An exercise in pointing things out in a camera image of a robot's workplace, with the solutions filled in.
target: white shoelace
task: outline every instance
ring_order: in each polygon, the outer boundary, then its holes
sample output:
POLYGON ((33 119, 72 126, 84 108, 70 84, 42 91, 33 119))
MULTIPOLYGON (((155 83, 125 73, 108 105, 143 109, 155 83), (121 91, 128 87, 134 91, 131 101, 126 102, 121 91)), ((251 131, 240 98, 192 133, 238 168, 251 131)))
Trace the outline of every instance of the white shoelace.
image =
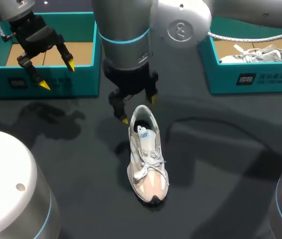
MULTIPOLYGON (((138 126, 138 132, 142 132, 142 131, 145 131, 146 129, 144 127, 141 127, 141 126, 138 126)), ((142 160, 142 163, 141 163, 141 166, 142 166, 142 169, 138 172, 136 172, 134 174, 134 178, 138 181, 138 180, 141 180, 143 179, 146 175, 147 175, 147 172, 149 170, 155 170, 157 172, 159 172, 163 178, 165 179, 166 181, 166 184, 167 186, 169 185, 169 182, 168 182, 168 179, 165 175, 165 172, 162 172, 159 167, 161 164, 164 164, 166 163, 163 158, 161 157, 161 147, 158 148, 159 149, 159 152, 155 151, 155 150, 151 150, 151 151, 140 151, 140 148, 138 148, 138 152, 139 152, 139 155, 140 155, 140 158, 142 160), (152 162, 148 162, 144 155, 149 155, 151 158, 152 158, 152 162)))
POLYGON ((247 51, 244 51, 242 47, 239 45, 234 45, 235 49, 238 50, 241 54, 236 55, 236 57, 242 58, 247 63, 253 62, 256 58, 257 59, 263 59, 263 53, 261 52, 261 49, 259 48, 253 48, 249 49, 247 51))

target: gray robot arm segment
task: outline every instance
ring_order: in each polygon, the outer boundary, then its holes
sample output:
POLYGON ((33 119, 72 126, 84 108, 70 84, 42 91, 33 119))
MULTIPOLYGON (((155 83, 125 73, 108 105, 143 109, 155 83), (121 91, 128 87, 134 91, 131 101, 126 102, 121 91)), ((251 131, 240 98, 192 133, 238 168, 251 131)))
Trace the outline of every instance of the gray robot arm segment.
POLYGON ((212 16, 282 28, 282 0, 157 0, 151 11, 153 31, 174 47, 203 40, 212 16))

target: sneaker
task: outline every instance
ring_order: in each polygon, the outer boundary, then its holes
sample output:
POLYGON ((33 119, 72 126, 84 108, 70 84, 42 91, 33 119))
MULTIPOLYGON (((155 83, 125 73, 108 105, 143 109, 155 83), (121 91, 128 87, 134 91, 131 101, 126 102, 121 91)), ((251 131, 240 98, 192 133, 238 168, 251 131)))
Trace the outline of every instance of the sneaker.
POLYGON ((239 45, 234 45, 241 54, 225 56, 220 63, 256 63, 256 62, 282 62, 282 49, 270 45, 263 49, 253 48, 244 51, 239 45))
POLYGON ((129 127, 131 161, 127 169, 130 184, 145 203, 157 204, 167 195, 169 179, 164 168, 160 133, 146 106, 138 106, 129 127))

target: logo emblem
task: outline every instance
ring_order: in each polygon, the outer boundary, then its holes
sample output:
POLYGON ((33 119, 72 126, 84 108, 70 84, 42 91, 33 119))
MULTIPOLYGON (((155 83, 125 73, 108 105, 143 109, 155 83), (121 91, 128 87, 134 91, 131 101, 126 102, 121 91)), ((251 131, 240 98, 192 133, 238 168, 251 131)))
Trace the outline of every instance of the logo emblem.
POLYGON ((177 20, 170 24, 167 33, 174 41, 184 42, 192 38, 193 28, 187 21, 177 20))
POLYGON ((145 138, 145 137, 147 137, 147 133, 142 133, 141 138, 145 138))

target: shoe tongue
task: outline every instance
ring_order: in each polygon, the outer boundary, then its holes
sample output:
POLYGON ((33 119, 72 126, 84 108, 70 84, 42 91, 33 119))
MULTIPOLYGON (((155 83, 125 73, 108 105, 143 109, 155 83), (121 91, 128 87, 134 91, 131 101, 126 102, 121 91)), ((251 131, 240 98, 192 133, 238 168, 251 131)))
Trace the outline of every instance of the shoe tongue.
POLYGON ((138 126, 138 135, 140 137, 141 148, 145 152, 155 151, 156 134, 151 129, 138 126))

